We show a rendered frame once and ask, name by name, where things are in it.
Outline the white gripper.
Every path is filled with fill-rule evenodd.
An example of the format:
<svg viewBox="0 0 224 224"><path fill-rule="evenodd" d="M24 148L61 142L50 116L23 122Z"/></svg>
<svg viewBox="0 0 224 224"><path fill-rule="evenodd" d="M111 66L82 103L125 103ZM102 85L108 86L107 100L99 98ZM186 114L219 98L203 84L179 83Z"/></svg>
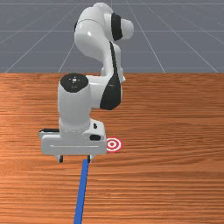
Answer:
<svg viewBox="0 0 224 224"><path fill-rule="evenodd" d="M107 152L104 124L94 119L91 119L90 126L81 132L42 129L38 135L42 153L59 156L59 163L63 163L63 155L88 155L87 161L91 162L95 155Z"/></svg>

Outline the long blue stick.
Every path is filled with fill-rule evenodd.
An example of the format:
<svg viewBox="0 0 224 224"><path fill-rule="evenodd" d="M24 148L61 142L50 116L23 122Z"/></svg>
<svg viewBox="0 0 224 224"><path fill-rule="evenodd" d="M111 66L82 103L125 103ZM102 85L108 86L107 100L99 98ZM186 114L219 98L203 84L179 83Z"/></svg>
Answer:
<svg viewBox="0 0 224 224"><path fill-rule="evenodd" d="M75 207L75 215L73 217L73 224L82 224L86 186L88 182L88 165L89 165L88 160L84 159L82 162L82 169L80 173L80 185L77 194L77 202Z"/></svg>

